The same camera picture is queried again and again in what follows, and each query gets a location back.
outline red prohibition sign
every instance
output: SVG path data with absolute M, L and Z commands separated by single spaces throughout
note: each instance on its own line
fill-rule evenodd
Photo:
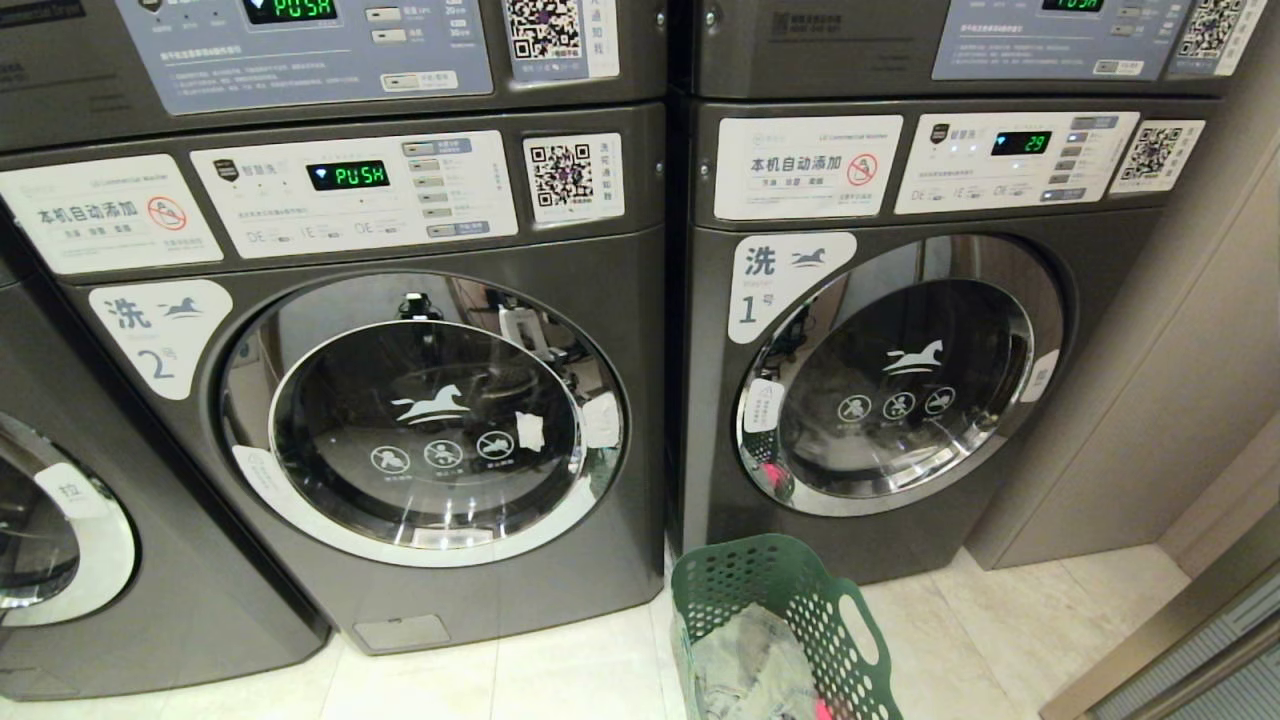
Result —
M 849 184 L 861 187 L 876 179 L 877 170 L 879 170 L 879 160 L 870 152 L 863 152 L 849 161 L 845 177 L 849 178 Z
M 151 222 L 166 231 L 180 231 L 187 227 L 187 213 L 170 197 L 157 195 L 147 200 L 147 214 Z

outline green laundry basket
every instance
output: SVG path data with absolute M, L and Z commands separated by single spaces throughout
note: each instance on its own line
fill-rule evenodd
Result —
M 890 689 L 888 647 L 863 593 L 851 580 L 828 575 L 805 543 L 768 534 L 695 550 L 676 562 L 671 591 L 672 643 L 691 720 L 705 717 L 695 692 L 692 646 L 753 602 L 791 626 L 835 720 L 902 719 Z M 841 619 L 845 597 L 876 641 L 876 664 L 859 652 Z

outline tile floor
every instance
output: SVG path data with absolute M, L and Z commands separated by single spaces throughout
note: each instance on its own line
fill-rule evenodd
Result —
M 1155 546 L 983 573 L 950 568 L 865 589 L 908 720 L 1032 720 L 1176 594 Z M 671 598 L 540 633 L 370 659 L 334 638 L 297 667 L 125 698 L 0 701 L 0 720 L 684 720 Z

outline digital display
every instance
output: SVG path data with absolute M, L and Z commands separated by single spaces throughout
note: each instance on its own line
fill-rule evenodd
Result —
M 307 177 L 311 178 L 311 187 L 320 191 L 385 187 L 392 183 L 381 160 L 307 165 Z
M 1068 13 L 1101 13 L 1103 0 L 1044 0 L 1044 10 L 1066 10 Z
M 244 12 L 256 26 L 338 19 L 334 0 L 244 0 Z
M 992 155 L 1043 155 L 1051 132 L 1002 132 L 996 136 Z

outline washing machine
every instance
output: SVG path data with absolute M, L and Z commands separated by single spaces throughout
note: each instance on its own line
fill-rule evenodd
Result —
M 151 424 L 0 225 L 0 694 L 301 662 L 328 625 Z
M 1221 96 L 1267 0 L 692 0 L 671 67 L 718 99 Z
M 948 564 L 1215 105 L 687 104 L 677 544 Z
M 663 123 L 156 138 L 6 159 L 0 193 L 216 489 L 388 653 L 660 589 Z
M 0 152 L 660 97 L 664 0 L 0 0 Z

